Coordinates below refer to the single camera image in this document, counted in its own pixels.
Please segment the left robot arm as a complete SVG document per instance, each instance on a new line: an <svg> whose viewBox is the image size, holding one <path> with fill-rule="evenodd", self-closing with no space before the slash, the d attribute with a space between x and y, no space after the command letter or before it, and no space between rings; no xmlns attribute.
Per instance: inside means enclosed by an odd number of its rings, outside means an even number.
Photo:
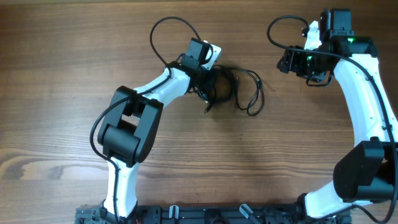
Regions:
<svg viewBox="0 0 398 224"><path fill-rule="evenodd" d="M154 145L163 109L207 85L221 53L221 47L192 38L188 50L166 63L159 77L144 86L121 86L114 92L90 133L91 146L102 146L98 155L109 169L108 193L99 207L102 220L131 223L136 217L139 167Z"/></svg>

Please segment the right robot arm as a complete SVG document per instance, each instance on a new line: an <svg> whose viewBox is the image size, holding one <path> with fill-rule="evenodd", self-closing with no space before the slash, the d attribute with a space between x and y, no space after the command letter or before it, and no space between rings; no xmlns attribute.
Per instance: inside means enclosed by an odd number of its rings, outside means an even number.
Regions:
<svg viewBox="0 0 398 224"><path fill-rule="evenodd" d="M338 82L354 147L336 164L330 183L298 198L298 219L341 221L354 208L389 202L389 220L397 203L397 119L382 85L376 46L355 35L348 9L323 11L318 21L305 24L302 35L305 45L285 47L277 68L294 72L308 86Z"/></svg>

